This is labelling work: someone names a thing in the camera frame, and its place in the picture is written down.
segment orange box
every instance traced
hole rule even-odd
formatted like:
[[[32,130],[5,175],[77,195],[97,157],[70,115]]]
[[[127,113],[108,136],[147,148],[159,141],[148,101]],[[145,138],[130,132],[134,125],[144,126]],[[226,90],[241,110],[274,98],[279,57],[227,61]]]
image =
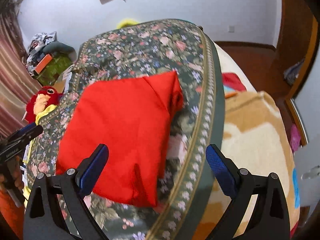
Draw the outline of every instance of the orange box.
[[[39,64],[36,66],[36,72],[40,74],[40,72],[47,66],[47,64],[52,60],[52,57],[50,54],[47,54],[44,56],[44,58],[39,62]]]

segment floral mattress cover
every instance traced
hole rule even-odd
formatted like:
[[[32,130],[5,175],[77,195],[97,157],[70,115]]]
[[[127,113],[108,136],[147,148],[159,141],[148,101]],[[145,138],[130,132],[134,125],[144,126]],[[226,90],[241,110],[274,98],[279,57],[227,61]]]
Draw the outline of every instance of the floral mattress cover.
[[[184,107],[172,121],[165,176],[158,181],[159,205],[136,208],[93,193],[84,202],[109,239],[191,239],[212,190],[204,153],[210,143],[221,146],[225,101],[215,46],[190,22],[143,23],[102,33],[81,46],[68,93],[40,119],[44,133],[31,148],[28,187],[40,172],[55,174],[59,141],[86,87],[172,70],[179,76]],[[59,202],[70,232],[78,235],[63,196]]]

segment curtain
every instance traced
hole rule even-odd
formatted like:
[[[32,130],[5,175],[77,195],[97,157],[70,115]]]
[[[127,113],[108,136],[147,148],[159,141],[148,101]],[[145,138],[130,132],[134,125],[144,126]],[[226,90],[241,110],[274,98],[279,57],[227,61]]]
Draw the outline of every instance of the curtain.
[[[25,68],[27,53],[14,5],[0,15],[0,134],[7,137],[28,124],[22,121],[26,103],[41,89]]]

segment red plush toy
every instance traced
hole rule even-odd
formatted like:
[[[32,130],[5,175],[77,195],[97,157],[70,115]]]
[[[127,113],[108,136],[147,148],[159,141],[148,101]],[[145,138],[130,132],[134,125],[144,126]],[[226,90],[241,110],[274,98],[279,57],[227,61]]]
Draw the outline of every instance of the red plush toy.
[[[44,111],[49,105],[58,105],[61,95],[53,87],[43,87],[32,96],[30,102],[26,105],[25,119],[29,123],[35,122],[36,115]]]

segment plush toy eye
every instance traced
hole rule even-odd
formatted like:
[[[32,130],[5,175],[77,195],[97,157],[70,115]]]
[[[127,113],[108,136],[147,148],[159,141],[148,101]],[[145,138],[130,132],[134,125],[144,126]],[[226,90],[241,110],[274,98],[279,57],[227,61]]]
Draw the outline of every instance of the plush toy eye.
[[[47,93],[52,95],[52,94],[54,94],[54,90],[49,88],[49,89],[47,89]]]

